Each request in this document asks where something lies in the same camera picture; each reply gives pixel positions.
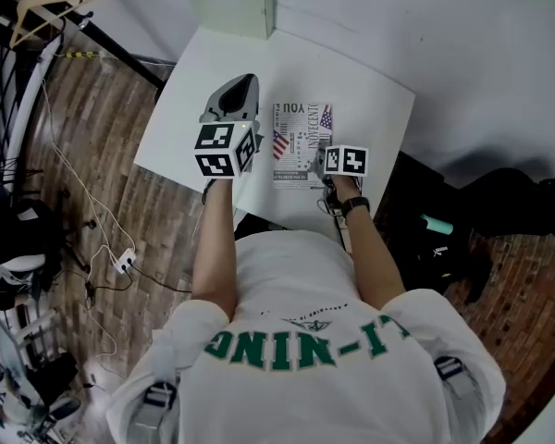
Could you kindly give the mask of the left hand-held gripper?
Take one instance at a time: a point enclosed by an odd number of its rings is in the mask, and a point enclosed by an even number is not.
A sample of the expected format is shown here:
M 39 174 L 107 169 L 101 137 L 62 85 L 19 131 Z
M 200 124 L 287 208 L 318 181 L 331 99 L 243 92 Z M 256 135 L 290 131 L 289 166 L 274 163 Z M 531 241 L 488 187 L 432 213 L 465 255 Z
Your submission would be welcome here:
M 200 115 L 194 157 L 207 179 L 234 179 L 252 169 L 263 136 L 259 133 L 259 80 L 234 78 L 208 99 Z

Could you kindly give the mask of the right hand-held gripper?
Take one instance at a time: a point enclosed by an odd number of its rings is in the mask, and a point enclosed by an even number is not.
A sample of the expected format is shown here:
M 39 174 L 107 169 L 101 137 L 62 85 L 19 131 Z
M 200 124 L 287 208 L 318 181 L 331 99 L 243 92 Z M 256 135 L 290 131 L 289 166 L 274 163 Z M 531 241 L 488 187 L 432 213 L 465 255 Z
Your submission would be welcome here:
M 366 175 L 368 149 L 350 145 L 332 145 L 326 148 L 324 172 L 328 175 Z

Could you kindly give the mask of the printed flag cover book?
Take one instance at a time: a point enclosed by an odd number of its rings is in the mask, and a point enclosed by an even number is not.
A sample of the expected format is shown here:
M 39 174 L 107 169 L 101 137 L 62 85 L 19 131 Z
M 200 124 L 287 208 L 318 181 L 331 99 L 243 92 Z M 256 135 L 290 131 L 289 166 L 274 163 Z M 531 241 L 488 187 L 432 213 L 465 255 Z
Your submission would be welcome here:
M 273 107 L 273 181 L 281 190 L 315 190 L 322 179 L 307 167 L 318 148 L 332 142 L 332 105 L 275 103 Z

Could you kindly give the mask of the person's left forearm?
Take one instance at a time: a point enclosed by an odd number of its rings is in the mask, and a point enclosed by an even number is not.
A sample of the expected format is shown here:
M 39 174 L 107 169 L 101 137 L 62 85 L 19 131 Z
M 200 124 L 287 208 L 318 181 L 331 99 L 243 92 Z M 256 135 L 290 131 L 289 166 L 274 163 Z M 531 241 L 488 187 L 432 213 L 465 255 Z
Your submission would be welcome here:
M 229 320 L 237 305 L 232 180 L 215 180 L 206 191 L 193 266 L 192 298 L 222 309 Z

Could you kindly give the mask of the person's right forearm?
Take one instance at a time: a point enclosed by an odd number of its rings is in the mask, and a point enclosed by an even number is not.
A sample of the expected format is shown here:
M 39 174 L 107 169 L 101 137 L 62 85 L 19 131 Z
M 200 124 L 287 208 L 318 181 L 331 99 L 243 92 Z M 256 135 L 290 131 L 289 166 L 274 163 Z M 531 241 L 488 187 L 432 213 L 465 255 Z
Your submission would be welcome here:
M 401 274 L 366 205 L 357 205 L 346 216 L 351 241 L 355 282 L 362 300 L 382 310 L 405 292 Z

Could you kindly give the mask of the black wristwatch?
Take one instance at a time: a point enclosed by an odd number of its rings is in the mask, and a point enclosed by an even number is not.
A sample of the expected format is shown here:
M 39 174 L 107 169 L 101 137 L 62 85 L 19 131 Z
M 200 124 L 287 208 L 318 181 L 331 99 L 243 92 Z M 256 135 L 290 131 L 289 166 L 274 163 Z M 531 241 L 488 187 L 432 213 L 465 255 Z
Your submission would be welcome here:
M 363 196 L 355 196 L 347 199 L 341 204 L 341 215 L 347 218 L 348 214 L 356 207 L 364 206 L 367 210 L 370 210 L 369 200 Z

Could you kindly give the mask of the white table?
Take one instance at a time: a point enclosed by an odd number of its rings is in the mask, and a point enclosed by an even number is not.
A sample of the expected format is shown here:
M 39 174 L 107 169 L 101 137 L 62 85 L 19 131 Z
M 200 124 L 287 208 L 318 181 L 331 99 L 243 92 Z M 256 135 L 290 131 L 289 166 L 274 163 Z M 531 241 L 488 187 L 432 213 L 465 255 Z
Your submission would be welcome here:
M 135 164 L 202 191 L 206 180 L 193 153 L 199 117 L 215 90 L 245 73 L 259 79 L 264 139 L 252 172 L 234 181 L 235 206 L 286 228 L 336 238 L 333 217 L 317 204 L 320 190 L 273 185 L 273 105 L 302 102 L 331 104 L 334 143 L 368 149 L 363 194 L 377 210 L 401 148 L 413 93 L 345 55 L 283 31 L 266 41 L 204 28 L 195 32 L 155 105 Z

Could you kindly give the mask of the teal bottle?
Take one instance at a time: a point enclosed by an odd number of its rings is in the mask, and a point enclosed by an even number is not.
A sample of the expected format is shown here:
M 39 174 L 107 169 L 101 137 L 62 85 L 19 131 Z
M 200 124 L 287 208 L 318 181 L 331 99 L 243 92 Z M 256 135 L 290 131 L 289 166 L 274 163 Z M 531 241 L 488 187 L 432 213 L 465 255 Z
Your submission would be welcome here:
M 427 215 L 420 215 L 420 218 L 425 221 L 425 228 L 427 230 L 438 234 L 451 235 L 454 230 L 454 226 L 451 223 Z

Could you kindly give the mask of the black backpack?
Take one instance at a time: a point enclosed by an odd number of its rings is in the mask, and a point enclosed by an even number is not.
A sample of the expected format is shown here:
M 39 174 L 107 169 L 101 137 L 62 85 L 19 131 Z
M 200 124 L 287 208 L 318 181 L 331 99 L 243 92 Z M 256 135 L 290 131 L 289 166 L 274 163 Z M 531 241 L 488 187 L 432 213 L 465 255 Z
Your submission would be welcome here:
M 455 282 L 469 287 L 466 304 L 477 302 L 493 266 L 489 248 L 471 244 L 473 229 L 452 213 L 454 189 L 437 171 L 400 152 L 374 218 L 407 290 L 444 294 Z M 420 215 L 451 223 L 451 235 L 426 229 Z

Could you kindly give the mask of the black coat stand pole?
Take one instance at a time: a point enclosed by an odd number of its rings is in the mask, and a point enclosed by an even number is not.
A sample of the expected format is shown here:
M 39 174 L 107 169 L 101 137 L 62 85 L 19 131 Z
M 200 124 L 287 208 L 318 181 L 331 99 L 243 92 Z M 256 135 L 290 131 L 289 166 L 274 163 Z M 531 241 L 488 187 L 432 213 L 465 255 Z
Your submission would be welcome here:
M 159 93 L 163 91 L 166 82 L 148 68 L 148 66 L 154 67 L 157 64 L 161 64 L 161 61 L 146 56 L 131 54 L 107 33 L 92 23 L 91 17 L 88 14 L 82 15 L 73 11 L 66 15 L 66 19 L 75 24 L 80 32 L 101 46 L 112 57 L 118 59 L 147 80 Z

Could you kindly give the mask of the white power strip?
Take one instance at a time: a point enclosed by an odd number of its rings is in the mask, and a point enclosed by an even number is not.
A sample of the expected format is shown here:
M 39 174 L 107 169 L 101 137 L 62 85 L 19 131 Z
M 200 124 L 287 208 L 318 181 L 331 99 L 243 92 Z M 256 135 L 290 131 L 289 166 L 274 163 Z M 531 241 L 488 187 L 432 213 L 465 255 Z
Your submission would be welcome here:
M 118 259 L 114 262 L 114 268 L 119 274 L 124 274 L 129 271 L 136 261 L 136 253 L 133 249 L 128 248 Z

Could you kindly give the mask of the black office chair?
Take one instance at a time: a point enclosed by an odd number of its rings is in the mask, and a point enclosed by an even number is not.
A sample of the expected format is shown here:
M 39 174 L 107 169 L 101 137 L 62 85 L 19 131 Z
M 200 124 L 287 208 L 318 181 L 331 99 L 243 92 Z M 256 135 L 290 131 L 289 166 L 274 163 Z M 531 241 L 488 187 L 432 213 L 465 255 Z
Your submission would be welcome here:
M 62 270 L 63 253 L 82 272 L 91 272 L 76 255 L 69 236 L 81 228 L 95 228 L 96 222 L 68 226 L 64 202 L 69 197 L 68 190 L 59 191 L 54 208 L 38 199 L 25 198 L 16 204 L 0 199 L 0 275 L 5 282 L 48 291 Z

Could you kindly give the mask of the black metal railing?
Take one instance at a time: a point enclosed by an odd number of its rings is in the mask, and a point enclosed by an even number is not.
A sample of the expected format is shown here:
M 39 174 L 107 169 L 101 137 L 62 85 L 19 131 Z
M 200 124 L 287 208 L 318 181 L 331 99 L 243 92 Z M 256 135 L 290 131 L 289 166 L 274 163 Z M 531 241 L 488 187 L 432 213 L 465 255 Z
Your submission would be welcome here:
M 63 42 L 62 31 L 52 28 L 10 48 L 13 30 L 14 23 L 0 15 L 0 188 L 9 192 L 22 176 L 27 128 Z

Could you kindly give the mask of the wooden clothes hanger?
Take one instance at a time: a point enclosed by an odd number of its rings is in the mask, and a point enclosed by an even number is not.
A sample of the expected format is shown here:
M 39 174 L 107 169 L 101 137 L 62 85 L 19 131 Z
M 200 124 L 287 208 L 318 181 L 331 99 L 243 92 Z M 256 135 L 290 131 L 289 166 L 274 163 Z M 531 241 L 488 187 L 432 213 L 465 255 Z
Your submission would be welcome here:
M 9 48 L 14 49 L 17 45 L 28 40 L 31 36 L 34 36 L 47 25 L 52 24 L 57 19 L 67 17 L 81 6 L 87 5 L 93 1 L 97 0 L 20 0 L 16 9 L 18 19 L 12 32 Z M 47 10 L 53 16 L 39 24 L 36 28 L 28 30 L 23 34 L 23 22 L 27 14 L 30 12 L 35 13 L 40 8 Z

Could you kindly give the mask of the white t-shirt with green print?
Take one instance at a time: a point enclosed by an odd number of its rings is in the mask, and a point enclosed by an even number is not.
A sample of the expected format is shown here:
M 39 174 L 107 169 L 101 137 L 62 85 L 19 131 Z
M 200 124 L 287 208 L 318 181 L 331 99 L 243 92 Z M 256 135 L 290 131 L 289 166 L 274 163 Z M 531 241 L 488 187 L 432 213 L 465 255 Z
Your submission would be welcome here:
M 232 319 L 183 302 L 114 394 L 117 444 L 479 444 L 497 421 L 500 368 L 437 292 L 378 310 L 309 231 L 240 239 L 236 259 Z

